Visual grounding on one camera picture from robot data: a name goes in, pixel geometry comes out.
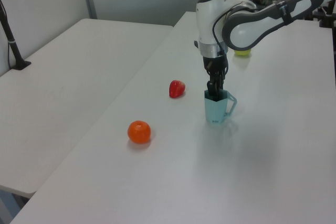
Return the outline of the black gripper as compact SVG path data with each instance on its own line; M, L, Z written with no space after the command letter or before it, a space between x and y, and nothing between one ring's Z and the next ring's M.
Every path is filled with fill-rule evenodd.
M203 57L203 65L209 75L209 81L207 82L208 95L211 100L218 101L218 91L219 89L224 89L224 81L228 72L227 56L221 55L216 58Z

